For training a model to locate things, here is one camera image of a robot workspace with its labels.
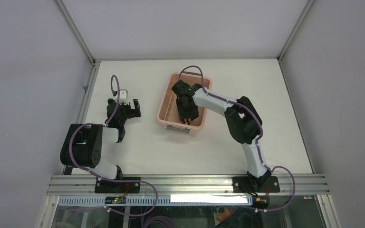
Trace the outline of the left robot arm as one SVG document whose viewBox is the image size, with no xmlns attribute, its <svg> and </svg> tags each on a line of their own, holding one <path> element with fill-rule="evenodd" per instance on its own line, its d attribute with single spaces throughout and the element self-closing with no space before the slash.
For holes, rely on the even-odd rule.
<svg viewBox="0 0 365 228">
<path fill-rule="evenodd" d="M 71 124 L 59 157 L 63 165 L 93 172 L 99 180 L 122 181 L 121 168 L 102 158 L 102 144 L 123 141 L 126 121 L 141 117 L 140 104 L 138 99 L 133 104 L 127 99 L 117 103 L 109 98 L 107 102 L 109 124 Z"/>
</svg>

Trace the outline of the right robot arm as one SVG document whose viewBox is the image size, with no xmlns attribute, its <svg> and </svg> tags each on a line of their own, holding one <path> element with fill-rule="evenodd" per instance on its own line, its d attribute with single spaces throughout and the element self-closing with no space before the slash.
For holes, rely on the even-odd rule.
<svg viewBox="0 0 365 228">
<path fill-rule="evenodd" d="M 172 86 L 180 121 L 189 125 L 199 117 L 199 108 L 211 110 L 225 117 L 232 138 L 241 144 L 247 165 L 249 185 L 258 190 L 271 177 L 266 167 L 259 140 L 263 136 L 262 122 L 251 101 L 242 96 L 237 100 L 212 93 L 200 84 L 188 85 L 182 80 Z"/>
</svg>

